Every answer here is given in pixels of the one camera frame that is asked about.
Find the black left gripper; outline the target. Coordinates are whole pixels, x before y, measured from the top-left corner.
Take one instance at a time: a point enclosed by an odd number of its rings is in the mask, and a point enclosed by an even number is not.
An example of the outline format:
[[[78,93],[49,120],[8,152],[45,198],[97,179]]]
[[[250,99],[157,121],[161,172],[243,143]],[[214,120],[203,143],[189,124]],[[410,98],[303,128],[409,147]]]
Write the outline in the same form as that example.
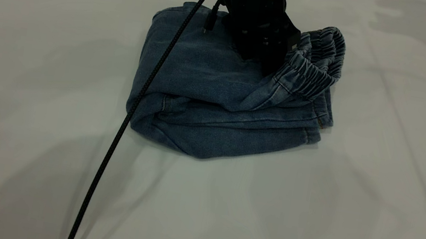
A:
[[[221,0],[229,12],[228,23],[242,47],[241,61],[274,74],[298,47],[301,33],[286,13],[287,0]]]

